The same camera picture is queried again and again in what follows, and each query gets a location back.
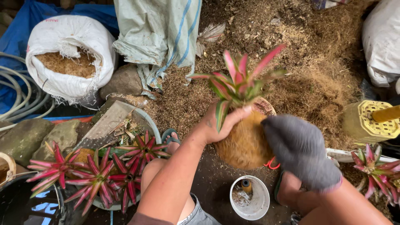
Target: small white bucket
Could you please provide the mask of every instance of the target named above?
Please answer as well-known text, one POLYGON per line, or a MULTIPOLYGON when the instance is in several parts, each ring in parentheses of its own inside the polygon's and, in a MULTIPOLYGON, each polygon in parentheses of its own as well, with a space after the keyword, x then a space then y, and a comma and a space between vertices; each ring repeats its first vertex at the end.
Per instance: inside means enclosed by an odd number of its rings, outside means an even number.
POLYGON ((270 206, 270 194, 265 184, 257 177, 242 176, 235 180, 232 186, 230 186, 230 203, 232 204, 234 211, 243 219, 257 220, 267 213, 270 206), (251 198, 250 203, 246 206, 239 205, 233 201, 232 198, 232 190, 235 184, 242 179, 250 180, 253 189, 253 197, 251 198))

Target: hose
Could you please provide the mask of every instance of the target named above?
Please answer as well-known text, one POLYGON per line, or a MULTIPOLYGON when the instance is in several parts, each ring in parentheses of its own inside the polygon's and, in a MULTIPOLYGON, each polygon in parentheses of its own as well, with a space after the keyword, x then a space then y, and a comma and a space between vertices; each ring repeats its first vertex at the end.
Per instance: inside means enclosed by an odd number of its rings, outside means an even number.
MULTIPOLYGON (((6 56, 6 57, 10 57, 10 58, 14 58, 18 61, 21 61, 22 63, 25 63, 25 59, 18 57, 18 56, 14 56, 14 55, 10 55, 4 52, 0 52, 0 56, 6 56)), ((11 87, 12 89, 14 89, 17 93, 17 97, 16 100, 13 104, 13 106, 10 108, 10 110, 4 114, 0 114, 0 121, 16 121, 20 118, 23 118, 27 115, 29 115, 30 113, 33 113, 34 111, 38 110, 40 107, 42 107, 50 98, 49 94, 45 94, 44 98, 43 94, 42 94, 42 89, 36 84, 36 82, 29 76, 23 75, 22 73, 28 73, 27 70, 12 70, 10 68, 4 67, 4 66, 0 66, 0 76, 5 77, 6 79, 8 79, 10 83, 4 82, 4 81, 0 81, 0 84, 6 85, 8 87, 11 87), (28 88, 28 94, 25 95, 22 90, 20 85, 18 84, 18 82, 11 77, 11 75, 13 76, 18 76, 20 77, 26 84, 27 88, 28 88), (32 102, 29 103, 29 99, 32 95, 32 87, 29 84, 29 81, 32 82, 35 86, 35 88, 37 89, 37 95, 36 95, 36 99, 32 102)), ((47 110, 45 113, 43 113, 40 116, 37 116, 35 118, 42 118, 46 115, 48 115, 53 109, 55 108, 55 100, 52 100, 52 105, 50 107, 49 110, 47 110)), ((0 131, 5 131, 7 129, 11 129, 14 126, 16 126, 16 124, 10 125, 10 126, 6 126, 6 127, 2 127, 0 128, 0 131)))

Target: foot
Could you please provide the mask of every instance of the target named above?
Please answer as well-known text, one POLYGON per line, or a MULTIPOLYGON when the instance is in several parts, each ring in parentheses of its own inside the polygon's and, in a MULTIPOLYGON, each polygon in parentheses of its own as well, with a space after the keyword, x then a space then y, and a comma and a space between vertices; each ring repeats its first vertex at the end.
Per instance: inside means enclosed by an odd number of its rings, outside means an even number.
POLYGON ((278 191, 278 202, 283 206, 291 206, 297 202, 298 194, 301 192, 301 180, 293 173, 285 171, 278 191))
MULTIPOLYGON (((172 132, 172 133, 171 133, 171 136, 172 136, 173 138, 175 138, 175 139, 178 139, 178 135, 177 135, 175 132, 172 132)), ((164 143, 167 143, 168 138, 170 138, 171 136, 168 135, 167 138, 165 138, 164 143)), ((168 144, 167 152, 170 153, 170 154, 172 155, 172 154, 176 151, 176 149, 179 147, 179 145, 180 145, 180 144, 178 144, 178 143, 176 143, 176 142, 174 142, 174 141, 171 141, 171 142, 168 144)))

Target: white crate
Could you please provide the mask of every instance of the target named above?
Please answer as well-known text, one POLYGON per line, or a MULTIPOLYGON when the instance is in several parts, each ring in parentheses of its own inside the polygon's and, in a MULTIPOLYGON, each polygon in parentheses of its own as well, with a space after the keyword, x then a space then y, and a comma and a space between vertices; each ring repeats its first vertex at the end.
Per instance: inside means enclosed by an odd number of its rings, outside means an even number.
MULTIPOLYGON (((336 159, 340 163, 352 163, 353 158, 351 156, 351 153, 348 151, 343 151, 343 150, 338 150, 338 149, 326 149, 327 155, 336 159)), ((381 156, 380 162, 382 163, 390 163, 394 162, 398 159, 386 157, 386 156, 381 156)))

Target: gloved hand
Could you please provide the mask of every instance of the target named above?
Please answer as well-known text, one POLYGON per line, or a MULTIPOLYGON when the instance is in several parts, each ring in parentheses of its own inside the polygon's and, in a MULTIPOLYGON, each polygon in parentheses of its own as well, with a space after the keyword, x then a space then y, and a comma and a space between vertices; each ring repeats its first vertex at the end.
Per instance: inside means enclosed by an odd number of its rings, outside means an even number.
POLYGON ((326 158, 325 141, 316 126, 291 115, 268 117, 261 124, 283 169, 313 191, 328 192, 341 185, 342 174, 326 158))

